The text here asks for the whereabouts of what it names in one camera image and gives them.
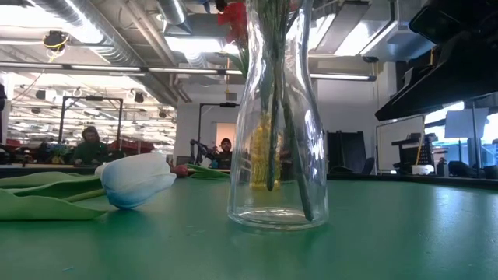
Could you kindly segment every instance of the clear glass vase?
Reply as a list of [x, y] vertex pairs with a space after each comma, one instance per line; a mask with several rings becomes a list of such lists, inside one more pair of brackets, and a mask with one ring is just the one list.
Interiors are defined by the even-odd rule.
[[237, 119], [229, 217], [272, 229], [328, 218], [324, 143], [307, 65], [313, 0], [246, 0], [249, 72]]

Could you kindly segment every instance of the blue-tinged tulip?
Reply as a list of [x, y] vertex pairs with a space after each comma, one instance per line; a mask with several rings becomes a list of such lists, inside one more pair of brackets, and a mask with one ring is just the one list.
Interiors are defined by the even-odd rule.
[[100, 180], [109, 202], [120, 209], [142, 205], [154, 194], [171, 187], [177, 175], [170, 172], [165, 155], [147, 153], [106, 164]]

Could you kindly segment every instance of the tulip leaf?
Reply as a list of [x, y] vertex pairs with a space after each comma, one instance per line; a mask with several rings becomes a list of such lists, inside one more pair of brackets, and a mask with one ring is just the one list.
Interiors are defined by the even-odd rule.
[[80, 207], [57, 198], [17, 197], [0, 189], [0, 221], [89, 220], [105, 211]]
[[203, 166], [196, 166], [193, 164], [188, 164], [188, 168], [195, 170], [195, 173], [190, 176], [190, 178], [197, 179], [220, 179], [220, 178], [230, 178], [227, 173], [219, 172], [217, 170], [212, 170], [205, 168]]
[[5, 189], [17, 196], [39, 195], [67, 198], [102, 189], [102, 184], [97, 176], [46, 172], [0, 179], [0, 189]]

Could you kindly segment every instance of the green tabletop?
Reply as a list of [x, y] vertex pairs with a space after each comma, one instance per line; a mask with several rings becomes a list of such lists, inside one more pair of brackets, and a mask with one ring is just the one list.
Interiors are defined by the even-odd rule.
[[328, 224], [291, 233], [231, 222], [227, 194], [227, 182], [183, 179], [138, 211], [2, 222], [0, 278], [498, 279], [495, 191], [329, 181]]

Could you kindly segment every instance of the person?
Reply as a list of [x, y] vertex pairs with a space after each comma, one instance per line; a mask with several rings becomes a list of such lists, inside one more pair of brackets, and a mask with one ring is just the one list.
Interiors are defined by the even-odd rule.
[[101, 159], [107, 154], [107, 146], [100, 141], [99, 132], [95, 127], [89, 126], [82, 136], [85, 141], [75, 149], [74, 165], [100, 165]]
[[221, 141], [222, 152], [215, 155], [217, 169], [229, 170], [232, 166], [232, 142], [228, 138]]

